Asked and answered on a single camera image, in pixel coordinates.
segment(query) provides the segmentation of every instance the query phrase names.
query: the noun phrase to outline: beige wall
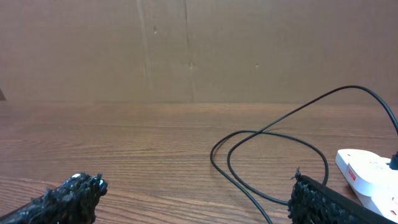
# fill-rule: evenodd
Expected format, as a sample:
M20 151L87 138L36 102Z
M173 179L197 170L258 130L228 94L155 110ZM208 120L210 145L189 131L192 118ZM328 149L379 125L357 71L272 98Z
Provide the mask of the beige wall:
M0 0L0 88L8 100L303 102L357 84L398 104L397 12L396 0Z

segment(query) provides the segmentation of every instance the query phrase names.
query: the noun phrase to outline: red label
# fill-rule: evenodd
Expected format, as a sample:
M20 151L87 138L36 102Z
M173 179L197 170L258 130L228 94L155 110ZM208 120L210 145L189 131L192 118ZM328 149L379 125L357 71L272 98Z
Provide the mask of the red label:
M351 178L355 181L356 176L355 176L354 172L353 172L350 168L348 168L348 174L349 174L349 175L351 176Z

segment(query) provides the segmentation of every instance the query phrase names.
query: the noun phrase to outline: black cable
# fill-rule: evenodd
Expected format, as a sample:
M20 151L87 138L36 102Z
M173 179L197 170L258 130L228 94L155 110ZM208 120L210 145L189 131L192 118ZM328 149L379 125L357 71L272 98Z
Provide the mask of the black cable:
M227 135L226 137L224 137L222 140L220 140L218 143L216 143L216 144L213 146L213 149L212 149L211 152L210 152L210 161L211 161L211 163L213 164L213 166L218 170L218 172L220 172L221 174L223 174L229 181L231 181L235 186L237 186L240 190L242 190L242 191L246 194L246 196L249 197L249 199L250 199L250 200L255 204L255 206L260 210L260 212L262 213L262 215L264 216L264 218L267 220L268 223L272 223L272 221L271 221L271 219L268 217L268 215L267 215L267 213L264 211L264 209L258 204L258 202L249 194L249 192L248 192L246 189L244 189L242 186L240 186L234 179L232 179L228 174L226 174L224 171L222 171L222 170L216 165L216 163L215 163L214 160L213 160L213 153L214 153L215 149L216 149L221 143L227 141L229 138L233 137L233 136L236 135L236 134L240 134L240 133L253 133L253 134L251 134L250 136L248 136L248 137L244 138L243 140L241 140L240 142L238 142L237 144L235 144L235 145L229 150L228 156L227 156L228 169L231 171L231 173L233 174L233 176L234 176L241 184L243 184L246 188L248 188L248 189L251 190L252 192L254 192L254 193L260 195L261 197L266 198L266 199L268 199L268 200L270 200L270 201L272 201L272 202L276 202L276 203L280 203L280 204L282 204L282 205L286 205L287 202L285 202L285 201L283 201L283 200L276 199L276 198L272 198L272 197L270 197L270 196L268 196L268 195L266 195L266 194L264 194L264 193L262 193L262 192L256 190L255 188L251 187L249 184L245 183L245 181L243 181L241 178L239 178L238 175L235 173L235 171L233 170L233 168L232 168L232 166L231 166L231 161L230 161L230 160L231 160L232 152L233 152L237 147L239 147L240 145L242 145L242 143L244 143L244 142L246 142L247 140L249 140L249 139L251 139L251 138L257 136L258 134L272 134L272 135L275 135L275 136L280 136L280 137L283 137L283 138L288 138L288 139L292 139L292 140L294 140L294 141L298 141L298 142L300 142L300 143L302 143L302 144L305 144L305 145L309 146L310 148L312 148L313 150L315 150L315 151L322 157L323 162L324 162L324 164L325 164L325 177L324 177L324 179L323 179L323 183L322 183L322 184L323 184L323 185L326 185L327 180L328 180L328 174L329 174L328 163L327 163L327 160L326 160L325 156L324 156L315 146L313 146L313 145L311 145L311 144L309 144L309 143L307 143L307 142L305 142L305 141L303 141L303 140L301 140L301 139L295 138L295 137L293 137L293 136L288 136L288 135L281 134L281 133L264 132L264 131L265 131L267 128L271 127L272 125L274 125L274 124L278 123L279 121L283 120L284 118L286 118L286 117L288 117L288 116L290 116L290 115L292 115L292 114L298 112L299 110L305 108L306 106L311 105L312 103L314 103L314 102L316 102L316 101L318 101L318 100L320 100L320 99L322 99L322 98L324 98L324 97L326 97L326 96L328 96L328 95L330 95L330 94L332 94L332 93L334 93L334 92L336 92L336 91L344 90L344 89L347 89L347 88L357 88L357 89L363 90L363 91L369 93L370 95L372 95L375 99L377 99L377 101L382 105L382 107L385 109L385 111L386 111L387 114L389 115L389 117L390 117L390 119L391 119L391 121L392 121L392 124L394 125L394 127L395 127L395 129L396 129L396 131L397 131L397 134L398 134L398 122L397 122L397 119L395 118L395 116L394 116L393 112L391 111L390 107L388 107L387 103L384 102L384 100L381 99L380 96L378 96L377 94L375 94L375 92L373 92L372 90L370 90L370 89L368 89L368 88L365 88L365 87L362 87L362 86L356 86L356 85L349 85L349 86L343 86L343 87L337 88L337 89L335 89L335 90L329 91L328 93L325 93L325 94L322 95L322 96L319 96L318 98L316 98L316 99L314 99L314 100L312 100L312 101L310 101L310 102L304 104L303 106L297 108L296 110L293 110L293 111L287 113L286 115L282 116L281 118L279 118L279 119L273 121L271 124L269 124L269 125L267 125L266 127L260 129L259 131L251 131L251 130L236 131L236 132L234 132L234 133L231 133L231 134Z

